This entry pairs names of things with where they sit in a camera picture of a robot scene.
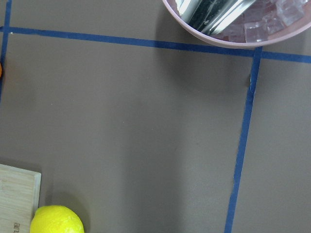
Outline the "metal scoop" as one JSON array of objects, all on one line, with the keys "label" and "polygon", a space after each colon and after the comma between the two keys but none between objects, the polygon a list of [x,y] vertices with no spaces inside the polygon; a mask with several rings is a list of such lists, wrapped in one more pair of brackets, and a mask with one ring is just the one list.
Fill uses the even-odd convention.
[{"label": "metal scoop", "polygon": [[174,0],[180,18],[195,30],[212,36],[221,33],[250,8],[254,0]]}]

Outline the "pink bowl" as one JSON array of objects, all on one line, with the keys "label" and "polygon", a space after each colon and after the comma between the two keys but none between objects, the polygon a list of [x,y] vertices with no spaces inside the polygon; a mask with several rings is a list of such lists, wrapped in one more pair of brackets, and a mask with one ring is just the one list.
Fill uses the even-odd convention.
[{"label": "pink bowl", "polygon": [[305,31],[311,26],[309,0],[255,0],[241,16],[221,33],[203,34],[185,23],[173,0],[163,1],[173,18],[190,34],[208,44],[244,49],[275,44]]}]

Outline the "right yellow lemon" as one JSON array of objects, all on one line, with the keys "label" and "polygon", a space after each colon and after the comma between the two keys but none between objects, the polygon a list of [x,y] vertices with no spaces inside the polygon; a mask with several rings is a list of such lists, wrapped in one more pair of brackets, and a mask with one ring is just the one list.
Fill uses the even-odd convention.
[{"label": "right yellow lemon", "polygon": [[31,233],[84,233],[79,216],[66,206],[38,208],[30,224]]}]

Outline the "bamboo cutting board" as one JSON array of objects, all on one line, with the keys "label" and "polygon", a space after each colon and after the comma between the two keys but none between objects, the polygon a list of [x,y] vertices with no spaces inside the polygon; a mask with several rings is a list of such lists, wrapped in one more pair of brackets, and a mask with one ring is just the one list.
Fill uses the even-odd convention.
[{"label": "bamboo cutting board", "polygon": [[28,233],[38,209],[41,173],[0,166],[0,231]]}]

